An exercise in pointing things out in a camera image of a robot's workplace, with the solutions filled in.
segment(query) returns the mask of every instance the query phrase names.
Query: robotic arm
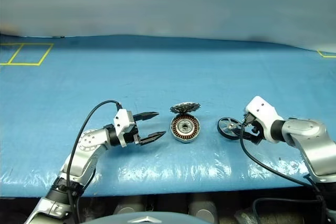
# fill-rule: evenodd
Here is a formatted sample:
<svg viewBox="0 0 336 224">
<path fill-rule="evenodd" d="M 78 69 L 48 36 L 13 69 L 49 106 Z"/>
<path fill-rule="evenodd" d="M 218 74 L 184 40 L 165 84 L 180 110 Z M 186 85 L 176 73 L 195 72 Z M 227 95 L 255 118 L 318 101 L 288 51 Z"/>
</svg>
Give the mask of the robotic arm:
<svg viewBox="0 0 336 224">
<path fill-rule="evenodd" d="M 113 146 L 127 144 L 148 144 L 160 138 L 165 131 L 150 134 L 145 138 L 139 137 L 136 121 L 147 120 L 158 115 L 156 112 L 144 112 L 132 115 L 131 111 L 118 108 L 113 124 L 99 130 L 88 130 L 82 133 L 76 146 L 75 154 L 70 165 L 70 183 L 67 183 L 67 169 L 70 163 L 68 156 L 58 177 L 54 181 L 46 197 L 43 197 L 30 214 L 25 224 L 32 223 L 65 223 L 71 214 L 68 190 L 72 192 L 74 202 L 84 193 L 85 185 L 89 182 L 99 157 Z"/>
<path fill-rule="evenodd" d="M 314 120 L 284 120 L 261 97 L 254 97 L 245 111 L 243 125 L 252 124 L 262 138 L 272 143 L 282 141 L 300 150 L 325 199 L 328 216 L 336 223 L 336 143 L 330 139 L 325 125 Z"/>
</svg>

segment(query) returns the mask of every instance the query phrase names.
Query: copper coil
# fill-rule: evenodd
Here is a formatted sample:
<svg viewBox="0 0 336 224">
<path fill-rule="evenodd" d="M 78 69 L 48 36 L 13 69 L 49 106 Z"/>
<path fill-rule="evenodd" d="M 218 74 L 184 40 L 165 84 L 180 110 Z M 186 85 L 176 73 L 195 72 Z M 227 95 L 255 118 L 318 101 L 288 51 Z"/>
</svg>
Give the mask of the copper coil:
<svg viewBox="0 0 336 224">
<path fill-rule="evenodd" d="M 178 124 L 182 120 L 189 121 L 193 126 L 193 129 L 190 132 L 186 133 L 185 135 L 180 134 L 179 131 L 177 130 Z M 176 117 L 172 122 L 173 134 L 175 136 L 181 138 L 181 139 L 184 139 L 184 140 L 192 139 L 193 137 L 195 137 L 198 134 L 199 130 L 200 130 L 200 127 L 199 127 L 198 120 L 195 117 L 190 116 L 190 115 L 180 115 L 180 116 Z"/>
</svg>

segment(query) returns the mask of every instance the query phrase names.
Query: wrinkled plastic cover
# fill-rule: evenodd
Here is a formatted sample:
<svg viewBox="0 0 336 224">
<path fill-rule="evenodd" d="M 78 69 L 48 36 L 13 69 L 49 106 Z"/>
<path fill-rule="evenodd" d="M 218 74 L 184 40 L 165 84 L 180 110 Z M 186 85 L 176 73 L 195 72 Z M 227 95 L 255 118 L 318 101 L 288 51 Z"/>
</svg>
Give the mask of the wrinkled plastic cover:
<svg viewBox="0 0 336 224">
<path fill-rule="evenodd" d="M 0 31 L 252 40 L 336 52 L 335 13 L 335 0 L 1 0 Z"/>
<path fill-rule="evenodd" d="M 246 157 L 238 141 L 223 138 L 217 121 L 242 120 L 260 95 L 284 118 L 324 122 L 335 139 L 336 60 L 316 52 L 256 42 L 136 36 L 29 39 L 53 42 L 39 66 L 0 67 L 0 195 L 44 196 L 70 154 L 78 131 L 99 102 L 115 99 L 134 114 L 160 112 L 139 122 L 141 136 L 167 133 L 154 143 L 104 153 L 86 195 L 135 195 L 295 186 Z M 8 51 L 2 50 L 2 58 Z M 17 57 L 41 54 L 27 47 Z M 184 101 L 201 124 L 195 141 L 170 133 L 169 109 Z M 93 115 L 87 129 L 113 122 L 114 105 Z M 247 148 L 266 165 L 301 178 L 299 151 L 285 143 Z"/>
</svg>

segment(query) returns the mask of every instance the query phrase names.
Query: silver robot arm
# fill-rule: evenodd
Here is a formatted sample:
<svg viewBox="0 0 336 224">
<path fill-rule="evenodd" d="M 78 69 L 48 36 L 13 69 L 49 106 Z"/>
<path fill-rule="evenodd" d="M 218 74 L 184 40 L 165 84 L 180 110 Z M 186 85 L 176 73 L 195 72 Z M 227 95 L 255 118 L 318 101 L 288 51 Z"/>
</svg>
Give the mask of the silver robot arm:
<svg viewBox="0 0 336 224">
<path fill-rule="evenodd" d="M 283 120 L 261 97 L 254 97 L 245 111 L 244 124 L 257 121 L 266 140 L 286 142 L 300 150 L 312 180 L 326 201 L 328 216 L 336 223 L 336 143 L 330 139 L 325 125 L 314 120 Z"/>
<path fill-rule="evenodd" d="M 84 187 L 96 169 L 99 157 L 113 146 L 126 147 L 128 143 L 144 145 L 161 137 L 165 132 L 156 132 L 146 138 L 140 138 L 136 121 L 147 120 L 158 115 L 156 112 L 144 112 L 132 115 L 131 111 L 119 109 L 113 121 L 99 130 L 85 131 L 77 144 L 70 167 L 70 189 L 76 202 L 84 193 Z M 67 169 L 70 155 L 61 168 L 46 197 L 40 199 L 25 224 L 65 223 L 71 214 L 68 199 Z"/>
</svg>

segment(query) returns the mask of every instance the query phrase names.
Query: circular saw blade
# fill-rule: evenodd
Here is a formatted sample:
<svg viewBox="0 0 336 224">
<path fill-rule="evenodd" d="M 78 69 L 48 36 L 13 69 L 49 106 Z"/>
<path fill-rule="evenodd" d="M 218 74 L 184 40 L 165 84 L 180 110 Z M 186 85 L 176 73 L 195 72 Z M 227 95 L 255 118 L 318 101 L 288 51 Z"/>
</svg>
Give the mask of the circular saw blade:
<svg viewBox="0 0 336 224">
<path fill-rule="evenodd" d="M 170 108 L 170 111 L 176 114 L 184 114 L 196 111 L 201 107 L 197 102 L 182 102 Z"/>
</svg>

